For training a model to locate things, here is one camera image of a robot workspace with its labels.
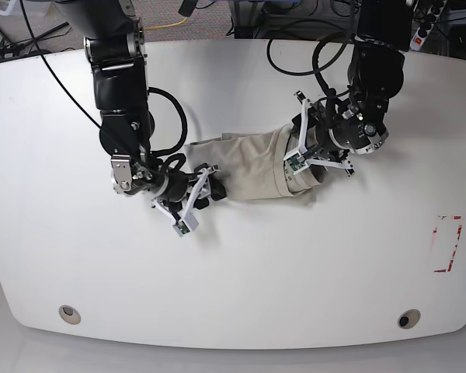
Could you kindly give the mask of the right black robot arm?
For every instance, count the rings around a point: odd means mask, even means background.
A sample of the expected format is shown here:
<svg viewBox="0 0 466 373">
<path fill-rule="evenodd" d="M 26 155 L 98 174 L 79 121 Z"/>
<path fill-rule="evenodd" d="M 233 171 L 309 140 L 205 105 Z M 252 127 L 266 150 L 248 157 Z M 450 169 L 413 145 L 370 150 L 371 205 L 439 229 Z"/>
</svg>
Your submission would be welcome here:
<svg viewBox="0 0 466 373">
<path fill-rule="evenodd" d="M 169 218 L 179 235 L 194 231 L 193 209 L 225 198 L 215 178 L 217 166 L 203 164 L 191 173 L 181 168 L 188 123 L 183 107 L 170 93 L 148 85 L 144 28 L 130 1 L 57 1 L 59 12 L 84 37 L 96 107 L 99 141 L 111 158 L 114 190 L 125 196 L 147 193 L 151 206 Z M 155 121 L 148 109 L 151 94 L 167 99 L 181 123 L 179 140 L 154 150 Z"/>
</svg>

